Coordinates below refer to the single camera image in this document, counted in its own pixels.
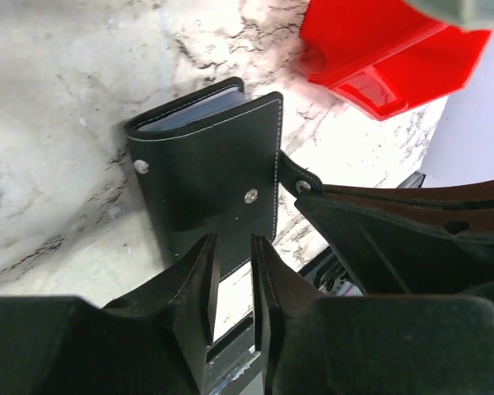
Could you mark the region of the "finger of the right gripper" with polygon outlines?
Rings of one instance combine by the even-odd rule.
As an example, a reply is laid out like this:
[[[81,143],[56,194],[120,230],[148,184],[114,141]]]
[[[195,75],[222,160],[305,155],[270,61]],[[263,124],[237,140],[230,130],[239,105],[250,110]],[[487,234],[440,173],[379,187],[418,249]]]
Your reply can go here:
[[[454,294],[494,281],[494,180],[448,188],[326,185],[296,207],[369,294]]]

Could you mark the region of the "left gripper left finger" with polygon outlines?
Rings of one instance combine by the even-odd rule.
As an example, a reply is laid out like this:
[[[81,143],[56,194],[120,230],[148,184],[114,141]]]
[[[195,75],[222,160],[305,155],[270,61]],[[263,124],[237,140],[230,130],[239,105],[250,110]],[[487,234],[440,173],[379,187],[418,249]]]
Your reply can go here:
[[[200,394],[220,263],[203,236],[174,266],[98,308],[0,297],[0,394]]]

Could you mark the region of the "black card holder wallet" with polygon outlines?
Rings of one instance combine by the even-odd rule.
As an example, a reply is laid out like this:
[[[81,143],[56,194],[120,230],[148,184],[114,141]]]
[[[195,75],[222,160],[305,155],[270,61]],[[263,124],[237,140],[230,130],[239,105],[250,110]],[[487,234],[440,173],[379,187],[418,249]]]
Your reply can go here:
[[[276,237],[279,188],[323,190],[282,151],[282,116],[281,93],[250,99],[231,77],[123,124],[165,262],[215,234],[228,277],[249,261],[251,235]]]

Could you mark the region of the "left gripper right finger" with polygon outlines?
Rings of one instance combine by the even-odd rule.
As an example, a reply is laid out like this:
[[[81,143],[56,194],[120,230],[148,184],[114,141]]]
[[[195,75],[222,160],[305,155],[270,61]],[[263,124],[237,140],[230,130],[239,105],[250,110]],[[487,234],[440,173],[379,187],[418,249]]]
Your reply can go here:
[[[494,304],[468,295],[323,294],[251,239],[267,394],[494,394]]]

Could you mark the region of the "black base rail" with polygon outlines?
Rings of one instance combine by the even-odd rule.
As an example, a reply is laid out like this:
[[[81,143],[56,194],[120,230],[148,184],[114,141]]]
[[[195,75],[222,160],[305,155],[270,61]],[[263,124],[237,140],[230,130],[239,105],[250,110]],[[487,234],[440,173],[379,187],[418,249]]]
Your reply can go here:
[[[299,273],[329,296],[361,293],[329,248],[313,258]],[[203,392],[209,395],[263,393],[261,360],[254,346],[252,314],[248,314],[208,349]]]

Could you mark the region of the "red plastic bin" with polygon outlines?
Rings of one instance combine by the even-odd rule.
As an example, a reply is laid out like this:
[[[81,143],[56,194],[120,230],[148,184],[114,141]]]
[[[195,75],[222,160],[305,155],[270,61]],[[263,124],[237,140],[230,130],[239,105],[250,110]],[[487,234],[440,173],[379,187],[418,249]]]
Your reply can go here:
[[[314,0],[301,26],[317,56],[309,81],[376,120],[464,88],[491,35],[432,19],[403,1]]]

